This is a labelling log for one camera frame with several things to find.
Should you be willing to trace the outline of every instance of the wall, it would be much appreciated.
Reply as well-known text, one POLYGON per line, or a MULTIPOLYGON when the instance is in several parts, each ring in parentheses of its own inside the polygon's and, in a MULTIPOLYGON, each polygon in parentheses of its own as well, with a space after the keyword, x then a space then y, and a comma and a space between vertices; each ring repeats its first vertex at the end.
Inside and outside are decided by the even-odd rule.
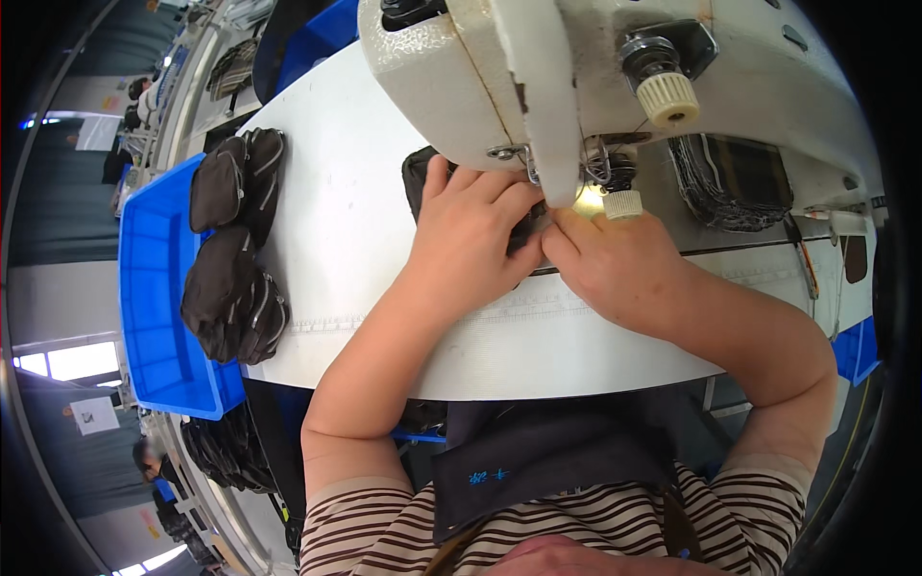
POLYGON ((100 558, 113 570, 132 566, 182 545, 182 542, 173 542, 163 531, 153 497, 147 504, 90 516, 78 520, 77 524, 100 558))
POLYGON ((54 95, 50 110, 123 116, 125 108, 132 103, 128 99, 128 87, 136 77, 141 76, 68 76, 54 95))
POLYGON ((7 289, 13 346, 121 330, 114 260, 10 268, 7 289))

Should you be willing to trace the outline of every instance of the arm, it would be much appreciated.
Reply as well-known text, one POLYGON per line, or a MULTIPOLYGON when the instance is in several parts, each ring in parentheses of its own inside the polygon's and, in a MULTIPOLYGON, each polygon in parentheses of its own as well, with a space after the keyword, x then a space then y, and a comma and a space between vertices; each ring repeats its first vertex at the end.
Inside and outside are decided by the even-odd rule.
POLYGON ((407 265, 317 385, 301 427, 308 498, 353 477, 407 482, 388 433, 423 361, 462 316, 511 290, 540 263, 540 237, 506 257, 509 234, 541 192, 517 172, 429 164, 407 265))
POLYGON ((832 418, 836 367, 797 308, 683 259, 652 215, 592 221, 554 210, 545 254, 601 316, 672 342, 733 376, 754 406, 730 455, 782 454, 811 472, 832 418))

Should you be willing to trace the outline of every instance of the dark apron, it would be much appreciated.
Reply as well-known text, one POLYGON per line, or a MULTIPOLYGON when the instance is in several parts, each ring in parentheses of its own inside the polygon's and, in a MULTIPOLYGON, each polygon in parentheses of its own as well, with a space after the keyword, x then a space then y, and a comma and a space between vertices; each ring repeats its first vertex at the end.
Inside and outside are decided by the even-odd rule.
POLYGON ((596 484, 638 482, 664 497, 666 529, 680 526, 668 530, 680 536, 667 542, 670 556, 700 557, 697 536, 681 508, 675 443, 667 425, 674 414, 672 395, 667 388, 450 404, 448 450, 432 458, 433 541, 442 545, 473 537, 495 512, 515 504, 578 494, 596 484))

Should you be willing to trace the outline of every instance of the ruler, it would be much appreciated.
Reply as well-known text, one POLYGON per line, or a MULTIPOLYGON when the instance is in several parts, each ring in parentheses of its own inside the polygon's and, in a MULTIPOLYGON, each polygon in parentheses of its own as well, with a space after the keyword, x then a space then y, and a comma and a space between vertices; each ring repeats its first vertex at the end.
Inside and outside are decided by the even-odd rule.
MULTIPOLYGON (((796 278, 803 281, 799 268, 759 266, 749 269, 724 270, 719 276, 742 286, 759 286, 796 278)), ((564 288, 556 291, 523 294, 515 290, 492 304, 465 316, 455 325, 461 328, 500 323, 526 323, 566 316, 594 314, 582 299, 564 288)), ((364 314, 347 314, 292 321, 287 332, 298 335, 352 334, 365 320, 364 314)))

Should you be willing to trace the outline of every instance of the striped shirt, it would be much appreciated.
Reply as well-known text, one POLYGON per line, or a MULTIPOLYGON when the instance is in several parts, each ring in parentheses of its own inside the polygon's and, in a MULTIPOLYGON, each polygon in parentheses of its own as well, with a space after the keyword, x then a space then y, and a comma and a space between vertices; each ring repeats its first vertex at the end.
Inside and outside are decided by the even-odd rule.
MULTIPOLYGON (((777 574, 805 511, 810 473, 790 458, 750 454, 727 461, 707 484, 676 463, 685 512, 705 562, 737 574, 777 574)), ((307 504, 301 576, 421 575, 432 542, 435 492, 417 494, 389 478, 353 478, 323 488, 307 504)), ((459 556, 453 574, 481 574, 515 545, 566 535, 615 555, 667 555, 663 500, 635 483, 548 496, 494 514, 459 556)))

